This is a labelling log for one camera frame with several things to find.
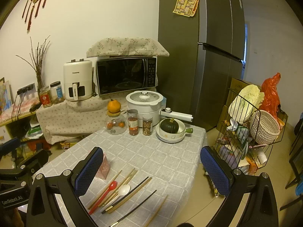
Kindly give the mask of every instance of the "spice jar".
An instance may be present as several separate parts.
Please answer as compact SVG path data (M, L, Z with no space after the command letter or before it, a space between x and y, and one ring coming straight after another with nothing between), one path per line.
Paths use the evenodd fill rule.
M40 89L40 100L43 107L50 107L52 103L52 95L48 86L44 86Z
M52 102L54 104L60 103L64 101L61 82L53 82L50 84L51 86L51 95L52 95Z
M105 128L109 134L119 135L126 131L125 117L121 112L111 113L107 111Z
M138 111L137 109L130 109L127 111L128 129L130 135L138 135Z
M144 114L143 115L143 135L151 135L152 134L152 114Z

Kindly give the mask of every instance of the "refrigerator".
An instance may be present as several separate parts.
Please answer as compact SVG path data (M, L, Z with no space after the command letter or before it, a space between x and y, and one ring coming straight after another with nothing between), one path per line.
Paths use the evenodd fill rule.
M245 45L242 0L199 0L195 16L172 13L177 0L160 0L157 91L173 111L193 115L206 130L219 121L232 78L241 78Z

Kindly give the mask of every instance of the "red spoon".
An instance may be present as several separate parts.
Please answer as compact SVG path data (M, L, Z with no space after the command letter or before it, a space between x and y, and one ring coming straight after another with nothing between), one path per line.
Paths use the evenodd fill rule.
M101 196L101 198L96 202L96 204L92 207L92 209L89 211L89 215L93 214L94 211L96 210L96 208L98 207L98 205L104 200L104 198L107 196L107 194L114 190L117 187L118 183L117 181L112 181L112 183L110 184L109 188L107 191L105 191L105 193Z

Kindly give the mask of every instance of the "microwave control panel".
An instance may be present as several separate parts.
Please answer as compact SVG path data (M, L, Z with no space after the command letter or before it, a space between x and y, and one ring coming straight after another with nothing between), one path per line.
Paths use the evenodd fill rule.
M147 63L147 87L154 87L156 84L156 58L149 58Z

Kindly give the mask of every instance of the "green pumpkin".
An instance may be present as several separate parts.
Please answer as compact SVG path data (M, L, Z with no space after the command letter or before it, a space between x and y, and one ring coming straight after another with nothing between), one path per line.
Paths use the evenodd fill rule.
M160 128L164 130L165 132L168 133L177 133L179 130L179 124L177 121L174 120L175 118L172 119L164 119L161 122Z

